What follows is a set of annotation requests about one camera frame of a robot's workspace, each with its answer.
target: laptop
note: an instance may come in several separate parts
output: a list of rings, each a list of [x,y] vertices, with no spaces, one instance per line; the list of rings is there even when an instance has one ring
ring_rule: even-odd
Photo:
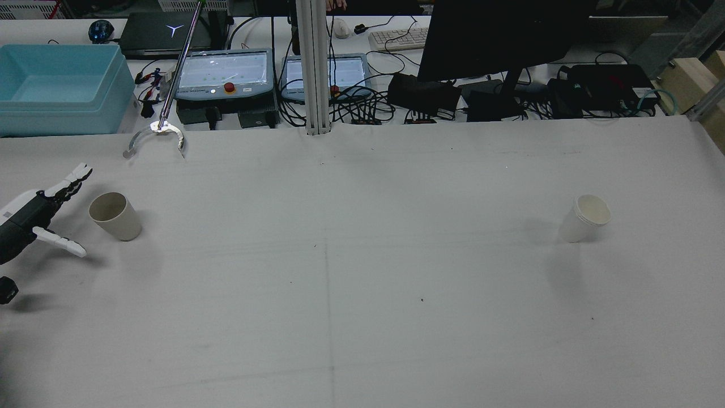
[[[131,13],[118,45],[130,60],[178,58],[183,48],[193,12]],[[224,49],[229,25],[227,13],[206,12],[199,16],[190,51]]]

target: paper cup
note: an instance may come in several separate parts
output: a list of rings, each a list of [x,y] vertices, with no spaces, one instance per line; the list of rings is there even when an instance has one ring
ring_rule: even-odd
[[[96,197],[88,208],[91,219],[117,240],[130,241],[141,233],[141,220],[131,203],[119,192]]]
[[[566,242],[579,242],[612,218],[607,203],[596,195],[585,194],[574,199],[574,205],[559,227],[559,236]]]

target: light blue plastic bin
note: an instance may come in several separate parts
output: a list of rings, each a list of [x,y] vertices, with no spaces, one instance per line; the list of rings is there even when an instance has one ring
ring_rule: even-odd
[[[5,45],[0,78],[0,136],[115,133],[135,87],[118,45]]]

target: blue cable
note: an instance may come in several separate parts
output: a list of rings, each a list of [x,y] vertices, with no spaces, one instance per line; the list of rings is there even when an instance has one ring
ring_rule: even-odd
[[[673,105],[672,113],[670,115],[675,115],[677,113],[677,108],[678,108],[677,99],[670,91],[667,91],[665,89],[650,89],[649,91],[645,92],[645,94],[642,95],[641,98],[639,98],[639,102],[637,103],[637,111],[639,111],[642,108],[642,103],[645,101],[645,98],[651,94],[654,94],[655,92],[662,92],[663,94],[670,97],[670,100],[672,101],[672,105]]]

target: person's hand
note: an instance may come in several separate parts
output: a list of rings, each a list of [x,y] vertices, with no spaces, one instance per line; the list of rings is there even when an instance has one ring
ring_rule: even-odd
[[[331,12],[332,9],[347,9],[347,1],[345,0],[326,0],[327,11]]]

